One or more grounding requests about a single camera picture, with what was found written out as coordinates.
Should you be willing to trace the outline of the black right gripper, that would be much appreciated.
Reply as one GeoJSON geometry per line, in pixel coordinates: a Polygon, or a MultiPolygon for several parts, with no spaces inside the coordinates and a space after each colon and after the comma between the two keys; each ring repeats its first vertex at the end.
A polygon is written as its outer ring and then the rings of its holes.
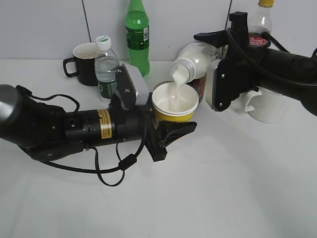
{"type": "Polygon", "coordinates": [[[215,48],[228,46],[226,56],[217,68],[217,96],[223,103],[230,104],[241,93],[258,91],[251,64],[242,51],[249,45],[247,13],[236,11],[229,15],[231,27],[226,30],[198,33],[194,39],[215,48]]]}

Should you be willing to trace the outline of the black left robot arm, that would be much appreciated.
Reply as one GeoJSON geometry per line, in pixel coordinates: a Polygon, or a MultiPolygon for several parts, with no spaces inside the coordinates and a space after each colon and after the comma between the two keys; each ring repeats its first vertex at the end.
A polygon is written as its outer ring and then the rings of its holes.
{"type": "Polygon", "coordinates": [[[154,119],[151,101],[125,110],[114,96],[107,109],[66,112],[22,86],[0,87],[0,137],[36,161],[56,161],[91,147],[142,139],[158,162],[166,158],[169,144],[197,126],[195,122],[167,120],[155,125],[154,119]]]}

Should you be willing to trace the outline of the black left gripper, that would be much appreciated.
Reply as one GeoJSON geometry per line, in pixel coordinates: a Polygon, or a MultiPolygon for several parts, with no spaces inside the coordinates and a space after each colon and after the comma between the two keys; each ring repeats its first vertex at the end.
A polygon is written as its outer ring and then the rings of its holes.
{"type": "Polygon", "coordinates": [[[160,121],[158,133],[152,123],[153,113],[150,104],[134,106],[125,110],[118,96],[113,96],[109,105],[112,123],[112,144],[140,140],[136,152],[123,159],[124,163],[135,163],[144,148],[154,162],[163,161],[167,156],[168,145],[195,131],[196,122],[160,121]]]}

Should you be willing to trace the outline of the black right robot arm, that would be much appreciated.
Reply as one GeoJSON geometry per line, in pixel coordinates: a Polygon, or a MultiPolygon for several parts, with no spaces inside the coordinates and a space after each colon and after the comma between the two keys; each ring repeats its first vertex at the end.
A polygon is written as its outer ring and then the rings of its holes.
{"type": "Polygon", "coordinates": [[[194,39],[215,48],[227,46],[226,56],[214,70],[210,107],[226,110],[240,94],[265,88],[298,100],[313,115],[317,114],[317,56],[292,54],[273,40],[277,49],[250,44],[247,13],[229,15],[225,30],[198,33],[194,39]]]}

